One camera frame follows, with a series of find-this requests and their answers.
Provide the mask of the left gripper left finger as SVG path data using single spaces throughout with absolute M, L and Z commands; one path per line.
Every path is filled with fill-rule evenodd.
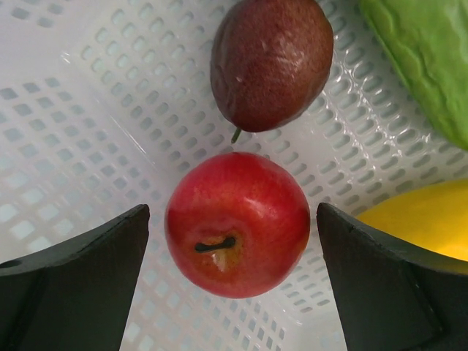
M 1 264 L 2 350 L 119 350 L 149 207 Z

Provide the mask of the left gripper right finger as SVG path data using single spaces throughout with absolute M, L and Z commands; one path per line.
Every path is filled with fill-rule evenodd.
M 467 262 L 328 203 L 317 207 L 317 226 L 347 349 L 467 349 Z

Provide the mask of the light green toy cucumber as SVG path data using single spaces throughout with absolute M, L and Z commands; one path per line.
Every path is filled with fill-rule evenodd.
M 467 148 L 467 2 L 360 1 L 359 7 L 432 126 Z

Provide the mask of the red toy apple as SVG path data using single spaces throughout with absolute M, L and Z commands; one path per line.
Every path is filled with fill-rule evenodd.
M 169 252 L 185 277 L 226 298 L 279 285 L 310 235 L 306 196 L 282 167 L 256 154 L 214 156 L 175 188 L 165 212 Z

